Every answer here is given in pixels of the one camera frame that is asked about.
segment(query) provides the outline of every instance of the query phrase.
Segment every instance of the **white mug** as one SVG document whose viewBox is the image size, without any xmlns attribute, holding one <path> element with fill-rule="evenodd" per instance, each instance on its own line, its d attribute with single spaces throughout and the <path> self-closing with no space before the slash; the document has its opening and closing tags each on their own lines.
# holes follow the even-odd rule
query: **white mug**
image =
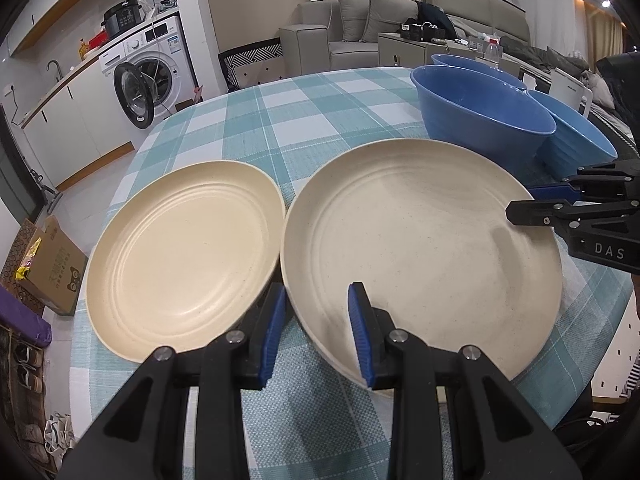
<svg viewBox="0 0 640 480">
<path fill-rule="evenodd" d="M 582 114 L 585 117 L 589 116 L 591 102 L 593 101 L 593 92 L 566 72 L 557 68 L 551 71 L 551 90 L 549 90 L 549 95 L 574 110 L 580 110 L 582 97 L 586 97 L 587 102 L 584 105 L 584 112 Z"/>
</svg>

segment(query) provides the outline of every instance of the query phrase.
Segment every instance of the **yellow curtain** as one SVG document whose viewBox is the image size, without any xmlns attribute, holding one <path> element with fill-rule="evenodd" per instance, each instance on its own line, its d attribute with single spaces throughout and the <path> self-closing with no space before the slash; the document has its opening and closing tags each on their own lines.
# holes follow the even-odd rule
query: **yellow curtain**
<svg viewBox="0 0 640 480">
<path fill-rule="evenodd" d="M 622 23 L 588 2 L 584 3 L 584 10 L 587 14 L 589 65 L 595 72 L 596 61 L 622 54 Z"/>
</svg>

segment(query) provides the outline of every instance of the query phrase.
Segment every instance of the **dark blue bowl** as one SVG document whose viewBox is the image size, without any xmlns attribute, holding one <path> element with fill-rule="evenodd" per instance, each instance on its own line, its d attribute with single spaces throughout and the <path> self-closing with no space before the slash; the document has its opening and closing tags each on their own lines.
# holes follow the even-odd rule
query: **dark blue bowl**
<svg viewBox="0 0 640 480">
<path fill-rule="evenodd" d="M 554 177 L 575 175 L 580 166 L 604 164 L 618 158 L 609 139 L 583 115 L 547 94 L 535 90 L 528 93 L 551 112 L 558 126 L 556 134 L 538 150 L 538 158 Z"/>
<path fill-rule="evenodd" d="M 474 70 L 475 72 L 479 72 L 481 74 L 490 75 L 491 77 L 495 77 L 500 81 L 504 81 L 505 83 L 508 83 L 511 86 L 515 86 L 517 89 L 522 91 L 525 91 L 527 89 L 527 86 L 517 77 L 514 77 L 511 74 L 506 73 L 504 70 L 500 70 L 499 68 L 494 68 L 492 66 L 485 65 L 484 63 L 480 63 L 475 59 L 452 56 L 451 54 L 433 54 L 431 56 L 431 60 L 436 65 L 459 66 L 460 68 L 468 68 L 469 70 Z"/>
<path fill-rule="evenodd" d="M 411 72 L 431 139 L 473 150 L 513 172 L 556 130 L 526 92 L 466 68 L 425 65 Z"/>
</svg>

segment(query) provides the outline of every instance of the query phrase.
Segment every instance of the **checkered tablecloth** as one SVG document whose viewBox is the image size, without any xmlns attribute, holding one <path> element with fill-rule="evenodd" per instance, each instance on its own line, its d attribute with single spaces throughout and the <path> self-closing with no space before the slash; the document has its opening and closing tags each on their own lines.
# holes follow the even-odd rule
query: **checkered tablecloth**
<svg viewBox="0 0 640 480">
<path fill-rule="evenodd" d="M 220 158 L 264 170 L 279 184 L 288 206 L 324 163 L 391 137 L 428 137 L 404 68 L 308 75 L 221 96 L 173 115 L 149 135 L 113 197 L 105 225 L 156 178 Z M 526 185 L 550 181 L 535 164 L 518 177 Z M 560 313 L 545 347 L 515 380 L 550 426 L 591 379 L 632 291 L 628 274 L 574 260 L 558 242 L 564 278 Z M 78 433 L 136 368 L 98 341 L 84 297 L 82 290 L 70 371 Z M 193 475 L 195 399 L 194 392 L 185 478 Z M 391 402 L 335 372 L 295 319 L 284 329 L 273 378 L 261 392 L 244 392 L 242 406 L 252 479 L 385 478 Z"/>
</svg>

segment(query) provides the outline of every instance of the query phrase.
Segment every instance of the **water bottle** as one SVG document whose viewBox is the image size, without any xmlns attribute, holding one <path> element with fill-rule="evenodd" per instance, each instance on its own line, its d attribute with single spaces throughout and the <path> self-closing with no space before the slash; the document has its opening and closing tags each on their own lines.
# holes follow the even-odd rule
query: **water bottle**
<svg viewBox="0 0 640 480">
<path fill-rule="evenodd" d="M 498 49 L 498 40 L 491 38 L 489 40 L 489 46 L 486 48 L 484 58 L 487 61 L 498 64 L 500 63 L 500 50 Z"/>
</svg>

